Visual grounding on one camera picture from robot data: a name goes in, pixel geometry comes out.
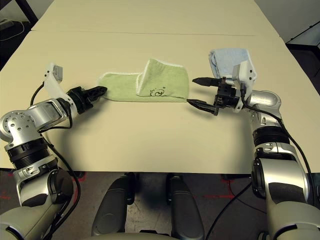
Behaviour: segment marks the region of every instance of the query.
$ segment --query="black cable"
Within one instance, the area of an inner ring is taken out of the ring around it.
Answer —
[[[31,97],[31,101],[30,101],[30,106],[32,106],[34,104],[36,95],[38,94],[38,92],[45,86],[45,82],[42,82],[42,84],[35,90],[34,94]]]
[[[58,223],[56,223],[54,226],[52,226],[49,233],[43,238],[44,240],[49,240],[51,238],[52,234],[61,226],[61,224],[69,217],[69,215],[76,208],[76,206],[79,202],[79,199],[80,199],[80,195],[81,195],[81,186],[80,186],[80,182],[79,182],[75,172],[72,170],[72,168],[70,167],[68,162],[65,160],[65,158],[56,150],[56,148],[53,144],[49,143],[45,138],[43,138],[43,139],[46,142],[46,144],[48,145],[48,147],[61,159],[61,161],[64,163],[64,165],[68,168],[69,172],[71,173],[71,175],[73,176],[73,178],[75,180],[75,184],[77,187],[77,196],[76,196],[74,204],[71,206],[71,208],[68,210],[68,212],[60,219],[60,221]]]
[[[247,186],[245,186],[244,189],[242,189],[234,198],[232,198],[227,205],[225,205],[225,207],[221,210],[221,212],[218,214],[218,216],[215,218],[215,220],[213,221],[208,233],[205,236],[205,240],[209,239],[210,234],[212,233],[216,223],[218,222],[219,218],[222,216],[222,214],[227,210],[227,208],[236,200],[238,199],[238,197],[240,197],[250,186],[252,185],[252,182],[250,182]]]
[[[67,111],[67,115],[68,115],[68,118],[69,118],[69,126],[52,126],[50,127],[49,129],[45,129],[45,130],[41,130],[39,131],[39,133],[44,133],[48,130],[51,130],[51,129],[71,129],[73,127],[73,120],[72,120],[72,113],[71,113],[71,109],[69,108],[68,111]]]
[[[38,94],[38,92],[45,86],[45,83],[42,82],[42,84],[35,90],[34,94],[32,95],[31,101],[30,101],[30,105],[32,106],[34,104],[34,100],[36,98],[36,95]],[[73,126],[73,120],[72,120],[72,113],[71,113],[71,109],[69,108],[67,110],[67,114],[69,117],[69,123],[70,126],[53,126],[47,130],[50,129],[71,129]],[[55,155],[57,155],[61,161],[64,163],[64,165],[68,168],[69,172],[71,173],[71,175],[74,178],[75,184],[76,184],[76,188],[77,188],[77,196],[75,199],[74,204],[70,207],[70,209],[68,210],[68,212],[61,217],[61,215],[63,214],[63,212],[67,209],[71,199],[69,199],[64,205],[63,207],[60,209],[59,213],[57,214],[57,216],[54,218],[52,224],[51,224],[51,228],[49,230],[49,233],[43,238],[44,240],[50,240],[52,238],[53,233],[61,226],[62,223],[64,223],[64,221],[69,217],[69,215],[73,212],[73,210],[76,208],[79,200],[80,200],[80,196],[81,196],[81,186],[80,186],[80,182],[75,174],[75,172],[72,170],[72,168],[70,167],[70,165],[68,164],[68,162],[65,160],[65,158],[56,150],[55,146],[51,143],[49,143],[47,141],[47,139],[42,136],[44,141],[46,142],[46,144],[48,145],[48,147],[55,153]]]
[[[42,84],[35,90],[34,94],[32,95],[31,97],[31,101],[30,101],[30,106],[32,106],[34,104],[34,101],[35,101],[35,98],[37,96],[37,94],[39,93],[39,91],[45,86],[45,82],[42,82]],[[39,131],[39,133],[44,133],[48,130],[51,130],[51,129],[71,129],[72,126],[73,126],[73,120],[72,120],[72,114],[71,114],[71,109],[69,108],[68,110],[65,110],[68,114],[68,118],[69,118],[69,126],[53,126],[53,127],[50,127],[49,129],[46,129],[46,130],[42,130],[42,131]]]
[[[256,112],[259,112],[259,113],[262,113],[262,114],[267,114],[271,117],[273,117],[275,120],[278,121],[279,125],[281,126],[282,130],[284,131],[284,133],[287,135],[287,137],[293,142],[293,144],[296,146],[296,148],[299,150],[302,158],[303,158],[303,161],[304,161],[304,164],[305,164],[305,167],[306,167],[306,170],[308,172],[308,179],[309,179],[309,182],[310,182],[310,185],[311,185],[311,189],[312,189],[312,198],[313,198],[313,205],[316,207],[317,205],[317,196],[316,196],[316,187],[315,187],[315,183],[314,183],[314,179],[312,178],[312,175],[311,175],[311,169],[310,169],[310,166],[309,166],[309,163],[308,163],[308,160],[304,154],[304,152],[302,151],[301,147],[299,146],[299,144],[294,140],[294,138],[289,134],[289,132],[287,131],[282,119],[280,117],[277,117],[276,115],[268,112],[268,111],[264,111],[264,110],[260,110],[258,108],[255,108],[253,106],[249,106],[246,101],[245,101],[245,94],[246,94],[246,89],[245,87],[243,87],[243,84],[241,84],[241,89],[240,89],[240,92],[241,92],[241,101],[243,103],[243,105],[247,108],[247,109],[250,109],[252,111],[256,111]]]
[[[234,192],[232,191],[230,181],[228,182],[228,185],[229,185],[229,189],[230,189],[231,194],[232,194],[233,196],[235,196]],[[254,210],[257,210],[257,211],[259,211],[259,212],[261,212],[261,213],[263,213],[263,214],[267,214],[265,211],[262,211],[262,210],[260,210],[259,208],[256,208],[256,207],[254,207],[254,206],[251,206],[251,205],[249,205],[248,203],[242,201],[242,200],[239,199],[239,198],[238,198],[237,200],[238,200],[240,203],[248,206],[249,208],[252,208],[252,209],[254,209]]]

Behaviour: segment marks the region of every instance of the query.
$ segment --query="folded towel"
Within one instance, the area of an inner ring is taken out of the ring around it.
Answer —
[[[234,66],[246,60],[250,62],[252,67],[254,66],[250,54],[245,48],[220,48],[212,50],[209,54],[213,75],[218,79],[222,77],[231,79]],[[255,81],[257,72],[254,67],[253,73],[253,80]]]
[[[142,73],[107,72],[98,85],[107,99],[124,102],[185,102],[189,79],[183,66],[150,59]]]

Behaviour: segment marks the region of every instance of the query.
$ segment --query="white table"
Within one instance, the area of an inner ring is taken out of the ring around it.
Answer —
[[[279,36],[253,0],[55,0],[32,30]]]
[[[212,103],[217,89],[191,80],[212,76],[208,53],[214,48],[249,49],[259,76],[254,88],[281,97],[287,129],[312,171],[320,172],[320,97],[279,37],[33,31],[0,72],[0,114],[29,106],[51,61],[63,66],[67,91],[92,88],[107,71],[140,72],[157,58],[185,66],[189,98]],[[48,97],[42,90],[36,101]],[[72,130],[52,130],[48,137],[77,171],[246,174],[253,160],[246,113],[223,109],[213,116],[188,103],[101,100]],[[11,168],[4,145],[0,167]]]

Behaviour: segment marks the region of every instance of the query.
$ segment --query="light blue towel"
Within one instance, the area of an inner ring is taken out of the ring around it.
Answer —
[[[222,77],[231,79],[234,66],[239,65],[241,62],[246,60],[248,60],[253,67],[249,52],[245,48],[213,49],[209,54],[209,61],[212,72],[217,79],[220,79]],[[257,73],[254,67],[253,73],[253,79],[256,80]]]

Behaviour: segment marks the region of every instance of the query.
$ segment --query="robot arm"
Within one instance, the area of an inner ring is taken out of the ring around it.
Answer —
[[[0,118],[0,138],[8,142],[4,148],[15,167],[13,176],[21,205],[1,215],[3,239],[43,239],[56,216],[66,209],[73,182],[68,172],[58,167],[58,159],[49,152],[41,133],[70,128],[72,118],[92,108],[107,91],[105,87],[76,87],[64,93],[59,86],[62,68],[54,63],[44,77],[44,88],[53,98]],[[55,126],[68,118],[70,127]]]
[[[225,107],[236,113],[251,108],[248,114],[255,145],[252,188],[256,196],[266,200],[267,239],[320,239],[320,210],[307,203],[311,183],[286,130],[278,121],[282,121],[281,100],[273,92],[253,90],[251,69],[247,61],[235,66],[231,84],[226,83],[225,78],[196,78],[193,82],[197,84],[218,87],[214,103],[187,101],[215,116]]]

